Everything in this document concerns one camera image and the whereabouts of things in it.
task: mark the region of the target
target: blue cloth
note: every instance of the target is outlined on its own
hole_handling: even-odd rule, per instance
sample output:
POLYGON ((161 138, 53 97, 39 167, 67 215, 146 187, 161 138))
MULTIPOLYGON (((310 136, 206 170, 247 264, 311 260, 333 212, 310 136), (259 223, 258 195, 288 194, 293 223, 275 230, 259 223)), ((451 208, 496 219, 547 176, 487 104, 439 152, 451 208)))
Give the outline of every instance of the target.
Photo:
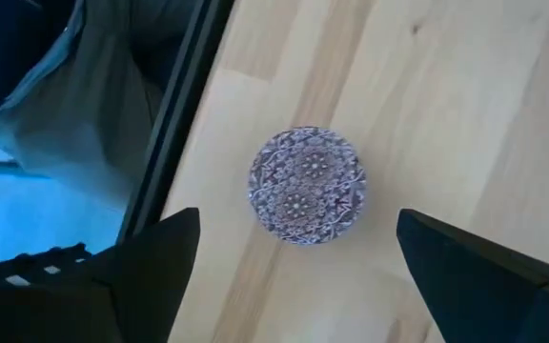
POLYGON ((162 100, 133 53, 174 44, 196 0, 77 1, 67 30, 0 107, 0 149, 26 172, 124 210, 162 100))
POLYGON ((65 60, 83 24, 83 4, 0 0, 0 111, 18 104, 65 60))

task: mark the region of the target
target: black frame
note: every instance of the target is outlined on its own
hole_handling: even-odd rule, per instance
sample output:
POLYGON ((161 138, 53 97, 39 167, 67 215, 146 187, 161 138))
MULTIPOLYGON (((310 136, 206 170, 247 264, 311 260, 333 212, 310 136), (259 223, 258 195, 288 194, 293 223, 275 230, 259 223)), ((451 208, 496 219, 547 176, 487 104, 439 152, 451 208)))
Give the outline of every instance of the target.
POLYGON ((233 4, 234 0, 196 3, 152 129, 143 177, 132 195, 117 244, 160 221, 233 4))
POLYGON ((412 210, 397 240, 446 342, 549 342, 549 264, 412 210))

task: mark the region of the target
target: purple patterned disc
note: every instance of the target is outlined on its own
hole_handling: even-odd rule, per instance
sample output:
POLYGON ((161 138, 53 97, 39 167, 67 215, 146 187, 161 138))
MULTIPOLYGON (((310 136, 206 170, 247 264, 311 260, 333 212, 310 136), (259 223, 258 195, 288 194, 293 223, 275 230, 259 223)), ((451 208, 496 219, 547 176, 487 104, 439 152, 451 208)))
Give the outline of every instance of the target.
POLYGON ((363 207, 365 189, 353 146, 313 127, 268 141, 249 178, 249 200, 262 224, 302 245, 325 243, 347 231, 363 207))

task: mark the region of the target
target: floral pattern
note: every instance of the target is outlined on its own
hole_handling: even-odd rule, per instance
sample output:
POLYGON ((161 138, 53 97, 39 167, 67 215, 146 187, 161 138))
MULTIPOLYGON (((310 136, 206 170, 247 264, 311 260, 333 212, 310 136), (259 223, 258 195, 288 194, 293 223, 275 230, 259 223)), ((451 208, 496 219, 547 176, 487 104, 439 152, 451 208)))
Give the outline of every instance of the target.
POLYGON ((348 230, 363 207, 365 189, 353 146, 332 131, 304 127, 278 134, 259 152, 249 200, 269 232, 310 245, 348 230))

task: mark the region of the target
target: wooden surface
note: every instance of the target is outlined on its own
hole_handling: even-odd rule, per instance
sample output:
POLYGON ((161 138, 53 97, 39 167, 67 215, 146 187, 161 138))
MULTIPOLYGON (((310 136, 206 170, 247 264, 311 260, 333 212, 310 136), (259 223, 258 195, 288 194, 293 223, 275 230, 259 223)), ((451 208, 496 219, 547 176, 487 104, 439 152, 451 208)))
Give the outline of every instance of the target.
POLYGON ((237 0, 166 216, 201 210, 171 342, 441 342, 398 247, 414 208, 549 262, 549 0, 237 0), (328 127, 368 173, 317 247, 256 222, 267 139, 328 127))

